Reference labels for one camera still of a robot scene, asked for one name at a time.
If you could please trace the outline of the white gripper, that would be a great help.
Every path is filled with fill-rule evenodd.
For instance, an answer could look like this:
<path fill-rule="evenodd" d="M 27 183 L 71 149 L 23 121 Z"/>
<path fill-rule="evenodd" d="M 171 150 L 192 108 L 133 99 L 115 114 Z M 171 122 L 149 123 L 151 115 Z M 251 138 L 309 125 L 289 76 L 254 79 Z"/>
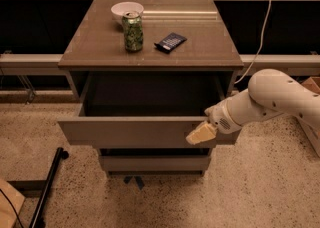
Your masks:
<path fill-rule="evenodd" d="M 208 121 L 200 123 L 191 131 L 186 140 L 189 144 L 196 145 L 216 138 L 217 131 L 223 134 L 231 134 L 241 129 L 231 117 L 228 110 L 229 98 L 207 108 L 205 114 Z"/>

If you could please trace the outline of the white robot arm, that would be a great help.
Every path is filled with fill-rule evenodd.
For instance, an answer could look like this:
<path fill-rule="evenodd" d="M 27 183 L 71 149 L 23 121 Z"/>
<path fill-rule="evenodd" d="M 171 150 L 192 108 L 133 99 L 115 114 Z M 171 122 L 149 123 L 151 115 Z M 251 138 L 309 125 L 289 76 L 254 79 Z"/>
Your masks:
<path fill-rule="evenodd" d="M 217 133 L 231 134 L 251 122 L 262 122 L 282 114 L 292 115 L 312 128 L 320 129 L 320 96 L 279 70 L 256 72 L 248 88 L 205 110 L 201 122 L 186 140 L 198 144 Z"/>

